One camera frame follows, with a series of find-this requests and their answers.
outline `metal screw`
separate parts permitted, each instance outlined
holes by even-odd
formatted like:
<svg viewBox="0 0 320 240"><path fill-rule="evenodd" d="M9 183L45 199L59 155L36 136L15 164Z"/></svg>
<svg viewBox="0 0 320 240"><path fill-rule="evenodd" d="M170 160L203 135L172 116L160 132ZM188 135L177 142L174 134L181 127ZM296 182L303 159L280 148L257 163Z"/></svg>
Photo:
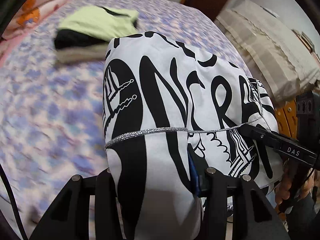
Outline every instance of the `metal screw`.
<svg viewBox="0 0 320 240"><path fill-rule="evenodd" d="M80 175L77 174L77 175L73 175L71 179L73 181L78 181L80 178L81 178Z"/></svg>
<svg viewBox="0 0 320 240"><path fill-rule="evenodd" d="M214 167L209 167L209 168L207 168L207 172L210 174L214 174L214 173L216 173L216 169Z"/></svg>
<svg viewBox="0 0 320 240"><path fill-rule="evenodd" d="M244 175L242 175L242 179L245 180L245 181L250 181L251 177L248 174L244 174Z"/></svg>

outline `silver trim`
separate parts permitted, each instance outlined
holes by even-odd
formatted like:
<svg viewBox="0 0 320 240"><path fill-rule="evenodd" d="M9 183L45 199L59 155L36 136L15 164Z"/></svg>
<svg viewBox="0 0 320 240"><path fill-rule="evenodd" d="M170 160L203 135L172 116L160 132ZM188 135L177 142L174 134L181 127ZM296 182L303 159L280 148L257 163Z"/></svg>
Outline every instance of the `silver trim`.
<svg viewBox="0 0 320 240"><path fill-rule="evenodd" d="M262 116L254 119L250 122L247 122L247 124L253 123L261 118L262 118ZM140 130L140 131L135 131L135 132L128 132L128 133L119 135L116 138L113 138L112 140L108 141L106 143L104 149L107 150L107 148L109 148L111 145L113 145L115 143L122 142L124 140L134 138L137 136L151 134L151 133L160 133L160 132L213 133L213 132L222 132L222 131L236 129L244 124L245 123L242 123L240 125L237 125L237 126L234 126L231 128L225 128L225 129L219 129L219 130L207 130L207 131L192 131L192 130L188 130L188 128L185 128L185 127L161 127L161 128L151 128L151 129L146 129L146 130Z"/></svg>

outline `black and white printed fabric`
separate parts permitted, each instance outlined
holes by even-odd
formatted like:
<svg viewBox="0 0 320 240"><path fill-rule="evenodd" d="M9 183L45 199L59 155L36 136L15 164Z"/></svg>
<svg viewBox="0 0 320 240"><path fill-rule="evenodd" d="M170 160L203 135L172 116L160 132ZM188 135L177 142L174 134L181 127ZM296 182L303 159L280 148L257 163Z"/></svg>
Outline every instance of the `black and white printed fabric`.
<svg viewBox="0 0 320 240"><path fill-rule="evenodd" d="M103 124L127 239L197 236L202 207L191 193L188 155L229 176L249 174L270 192L281 158L241 137L243 123L278 132L262 84L234 64L159 33L113 39Z"/></svg>

